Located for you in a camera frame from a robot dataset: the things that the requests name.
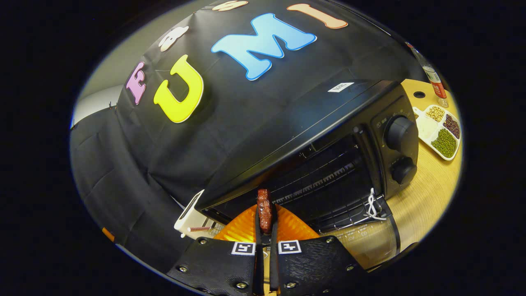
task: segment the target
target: letter m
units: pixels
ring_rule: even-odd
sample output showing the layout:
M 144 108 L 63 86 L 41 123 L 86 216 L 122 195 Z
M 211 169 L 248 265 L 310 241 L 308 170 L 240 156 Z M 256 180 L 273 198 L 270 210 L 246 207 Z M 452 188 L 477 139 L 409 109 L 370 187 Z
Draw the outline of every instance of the letter m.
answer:
M 250 52 L 282 58 L 285 54 L 276 37 L 283 40 L 290 51 L 303 48 L 317 38 L 280 21 L 273 13 L 260 15 L 250 23 L 256 35 L 227 35 L 211 49 L 213 53 L 224 52 L 241 64 L 247 70 L 248 80 L 258 79 L 272 66 L 270 60 L 260 60 Z

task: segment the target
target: toaster oven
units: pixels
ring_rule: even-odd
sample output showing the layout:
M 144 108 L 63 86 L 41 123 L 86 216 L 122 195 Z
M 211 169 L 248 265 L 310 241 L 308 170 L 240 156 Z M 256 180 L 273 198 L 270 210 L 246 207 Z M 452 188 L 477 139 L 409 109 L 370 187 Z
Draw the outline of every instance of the toaster oven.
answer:
M 418 130 L 399 82 L 331 78 L 236 147 L 193 206 L 226 225 L 266 188 L 273 203 L 327 233 L 370 220 L 369 204 L 390 215 L 385 200 L 409 184 L 417 160 Z

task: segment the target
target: meat piece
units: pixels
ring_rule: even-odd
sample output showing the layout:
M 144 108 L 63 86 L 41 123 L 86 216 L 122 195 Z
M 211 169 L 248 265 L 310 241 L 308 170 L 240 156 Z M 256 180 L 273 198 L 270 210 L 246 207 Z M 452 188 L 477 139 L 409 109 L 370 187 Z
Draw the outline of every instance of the meat piece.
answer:
M 272 211 L 270 207 L 269 192 L 267 189 L 258 189 L 259 227 L 263 234 L 269 234 L 272 226 Z

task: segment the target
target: food item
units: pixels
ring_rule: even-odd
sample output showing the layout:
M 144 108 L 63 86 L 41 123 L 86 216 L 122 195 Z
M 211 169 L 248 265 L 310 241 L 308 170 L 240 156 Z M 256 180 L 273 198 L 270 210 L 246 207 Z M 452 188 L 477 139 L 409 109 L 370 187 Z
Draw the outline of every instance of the food item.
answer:
M 418 123 L 418 136 L 422 139 L 427 139 L 431 134 L 437 129 L 438 123 L 429 118 L 429 117 L 422 117 Z
M 444 121 L 444 127 L 447 128 L 457 139 L 460 139 L 460 127 L 451 115 L 446 114 L 446 121 Z
M 442 120 L 442 117 L 444 117 L 445 111 L 437 106 L 433 106 L 429 108 L 429 110 L 426 112 L 426 115 L 434 119 L 436 122 L 440 122 Z
M 431 145 L 447 158 L 452 157 L 457 149 L 456 140 L 446 129 L 438 131 L 437 139 Z
M 272 226 L 271 205 L 268 189 L 258 189 L 259 227 L 264 234 L 269 234 Z

